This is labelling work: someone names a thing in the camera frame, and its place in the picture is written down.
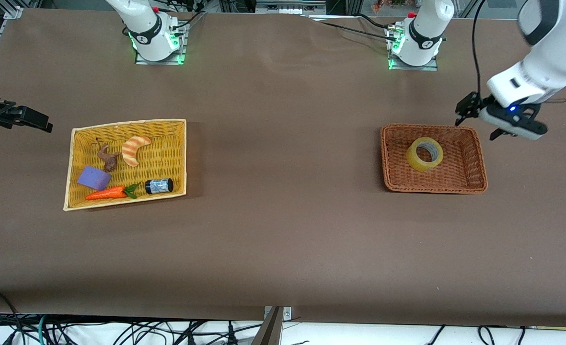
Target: carrot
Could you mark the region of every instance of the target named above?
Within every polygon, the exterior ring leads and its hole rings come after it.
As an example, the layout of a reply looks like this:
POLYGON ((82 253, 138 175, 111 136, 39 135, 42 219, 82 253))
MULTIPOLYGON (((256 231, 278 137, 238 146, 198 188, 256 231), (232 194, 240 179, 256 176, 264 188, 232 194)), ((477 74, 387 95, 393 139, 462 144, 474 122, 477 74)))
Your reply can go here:
POLYGON ((93 192, 85 197, 85 200, 99 200, 99 199, 110 199, 110 198, 125 198, 129 196, 132 199, 136 199, 134 195, 134 190, 136 190, 138 185, 129 186, 114 186, 105 190, 100 190, 99 192, 93 192))

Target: white floor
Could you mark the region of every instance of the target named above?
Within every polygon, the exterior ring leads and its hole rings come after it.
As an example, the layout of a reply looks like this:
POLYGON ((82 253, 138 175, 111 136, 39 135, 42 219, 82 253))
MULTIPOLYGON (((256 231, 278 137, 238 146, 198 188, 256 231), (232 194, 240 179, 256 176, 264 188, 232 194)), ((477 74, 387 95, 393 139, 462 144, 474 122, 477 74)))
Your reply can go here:
MULTIPOLYGON (((259 321, 234 322, 234 328, 259 324, 259 321)), ((174 330, 182 331, 186 322, 171 322, 174 330)), ((127 328, 126 324, 110 323, 107 325, 76 326, 68 328, 67 334, 77 345, 112 345, 115 339, 127 328)), ((438 326, 413 325, 359 325, 344 323, 301 323, 286 322, 281 337, 281 345, 298 345, 309 341, 307 345, 426 345, 438 330, 438 326)), ((237 339, 254 336, 258 328, 253 328, 236 334, 237 339)), ((517 345, 520 329, 490 328, 495 345, 517 345)), ((227 333, 227 321, 211 321, 200 327, 196 332, 227 333)), ((0 326, 0 344, 11 334, 10 327, 0 326)), ((166 342, 173 342, 166 334, 166 342)), ((195 337, 197 345, 204 345, 217 336, 195 337)), ((38 345, 37 341, 28 338, 29 345, 38 345)), ((214 345, 224 344, 218 341, 214 345)), ((22 344, 20 336, 15 336, 13 345, 22 344)), ((156 334, 148 334, 140 345, 164 345, 164 339, 156 334)), ((435 345, 481 345, 476 327, 445 327, 435 345)), ((566 330, 526 330, 521 345, 566 345, 566 330)))

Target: yellow wicker basket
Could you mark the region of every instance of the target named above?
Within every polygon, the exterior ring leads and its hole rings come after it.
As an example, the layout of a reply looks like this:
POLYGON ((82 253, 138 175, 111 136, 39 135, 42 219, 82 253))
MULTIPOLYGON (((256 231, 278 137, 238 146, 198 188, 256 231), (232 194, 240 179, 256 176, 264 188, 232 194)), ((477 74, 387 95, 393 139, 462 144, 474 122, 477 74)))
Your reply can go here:
POLYGON ((156 199, 173 198, 186 194, 187 170, 186 147, 187 126, 182 119, 143 120, 118 122, 72 130, 70 142, 70 163, 64 210, 90 209, 138 203, 156 199), (131 167, 119 156, 116 169, 110 173, 108 186, 139 184, 136 199, 103 199, 87 201, 85 197, 94 192, 91 188, 77 183, 85 166, 103 169, 104 161, 97 157, 102 143, 108 144, 108 153, 120 152, 123 143, 132 136, 147 136, 151 144, 138 150, 138 166, 131 167), (147 194, 144 183, 150 179, 170 178, 174 190, 169 193, 147 194))

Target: table surface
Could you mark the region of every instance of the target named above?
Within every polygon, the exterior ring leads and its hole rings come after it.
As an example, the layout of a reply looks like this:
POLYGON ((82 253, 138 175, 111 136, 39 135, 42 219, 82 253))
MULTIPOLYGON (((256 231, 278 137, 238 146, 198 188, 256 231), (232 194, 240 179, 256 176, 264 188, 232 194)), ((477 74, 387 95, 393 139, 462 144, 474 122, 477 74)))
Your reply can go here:
MULTIPOLYGON (((208 14, 186 65, 136 66, 113 11, 25 10, 0 95, 55 127, 0 127, 0 291, 23 312, 566 324, 566 104, 536 142, 467 120, 482 195, 384 188, 379 128, 452 124, 476 88, 471 24, 451 22, 438 72, 294 15, 208 14), (187 195, 63 212, 71 129, 149 118, 188 120, 187 195)), ((513 21, 477 42, 484 82, 528 51, 513 21)))

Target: purple block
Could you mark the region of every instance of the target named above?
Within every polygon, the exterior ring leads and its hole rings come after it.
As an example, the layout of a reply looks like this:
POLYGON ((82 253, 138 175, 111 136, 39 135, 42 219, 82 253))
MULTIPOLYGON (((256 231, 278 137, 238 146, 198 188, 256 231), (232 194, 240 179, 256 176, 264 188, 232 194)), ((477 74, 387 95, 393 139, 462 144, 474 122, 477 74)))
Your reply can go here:
POLYGON ((77 182, 95 190, 104 190, 108 185, 108 181, 110 181, 110 174, 107 172, 92 166, 85 166, 77 182))

